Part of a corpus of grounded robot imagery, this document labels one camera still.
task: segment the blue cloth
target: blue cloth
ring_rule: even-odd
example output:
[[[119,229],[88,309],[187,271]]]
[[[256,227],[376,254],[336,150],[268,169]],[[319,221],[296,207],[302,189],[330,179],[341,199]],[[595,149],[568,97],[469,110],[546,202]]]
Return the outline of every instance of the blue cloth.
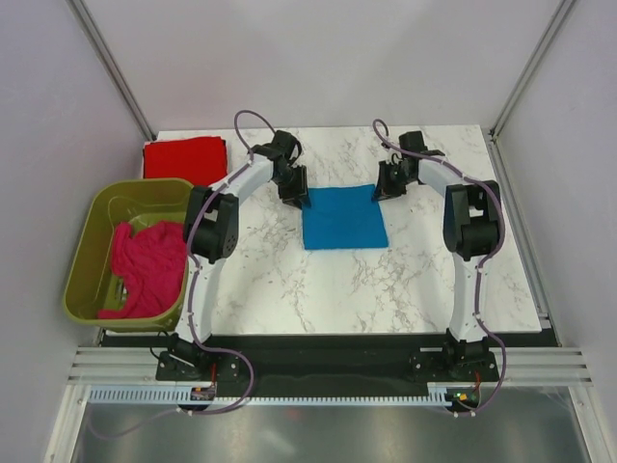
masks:
[[[388,236],[375,185],[309,188],[311,207],[302,208],[305,249],[387,248]]]

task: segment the folded red towel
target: folded red towel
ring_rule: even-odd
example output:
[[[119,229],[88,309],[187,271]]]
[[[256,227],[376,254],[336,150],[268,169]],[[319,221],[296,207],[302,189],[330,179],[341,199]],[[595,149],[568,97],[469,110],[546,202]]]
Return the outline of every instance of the folded red towel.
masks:
[[[128,298],[119,311],[101,310],[98,318],[150,318],[165,312],[182,289],[186,245],[182,224],[159,222],[131,238],[119,224],[112,243],[112,272],[122,277]]]
[[[148,143],[144,178],[178,177],[207,186],[228,174],[228,152],[220,137]]]

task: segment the green plastic basket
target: green plastic basket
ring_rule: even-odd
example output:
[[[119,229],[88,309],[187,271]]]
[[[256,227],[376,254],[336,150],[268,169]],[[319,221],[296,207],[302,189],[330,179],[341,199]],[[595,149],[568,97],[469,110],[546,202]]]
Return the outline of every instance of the green plastic basket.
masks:
[[[98,319],[101,309],[119,310],[126,300],[122,279],[110,268],[114,229],[128,222],[134,232],[162,220],[184,222],[193,185],[179,178],[129,180],[101,190],[90,207],[68,276],[64,306],[78,323],[117,332],[172,331],[177,324],[186,289],[164,313],[151,318]]]

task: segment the marble tabletop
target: marble tabletop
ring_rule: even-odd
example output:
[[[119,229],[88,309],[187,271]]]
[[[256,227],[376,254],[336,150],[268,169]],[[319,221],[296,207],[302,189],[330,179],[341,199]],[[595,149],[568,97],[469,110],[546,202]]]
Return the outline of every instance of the marble tabletop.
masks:
[[[495,178],[477,125],[399,126],[390,137],[421,129],[430,150],[459,169]],[[301,141],[298,161],[310,187],[375,183],[388,154],[369,127],[285,128]],[[249,144],[268,129],[243,130]],[[229,169],[246,150],[233,130],[163,131],[159,140],[221,136]],[[281,203],[276,185],[257,190],[240,209],[240,238],[221,276],[215,334],[351,334],[443,332],[452,314],[454,266],[442,238],[443,199],[426,185],[380,203],[388,249],[305,251],[301,211]],[[505,244],[488,279],[484,319],[494,331],[540,331],[540,322],[506,214]]]

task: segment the white wall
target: white wall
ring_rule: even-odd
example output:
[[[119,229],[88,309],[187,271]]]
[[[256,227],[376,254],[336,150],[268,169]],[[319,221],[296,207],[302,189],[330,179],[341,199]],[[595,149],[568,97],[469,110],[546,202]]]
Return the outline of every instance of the white wall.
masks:
[[[42,460],[76,345],[61,293],[93,194],[143,140],[64,0],[0,7],[0,461]]]
[[[617,430],[617,3],[578,2],[500,138],[564,341]]]
[[[493,123],[558,0],[86,0],[155,131]]]

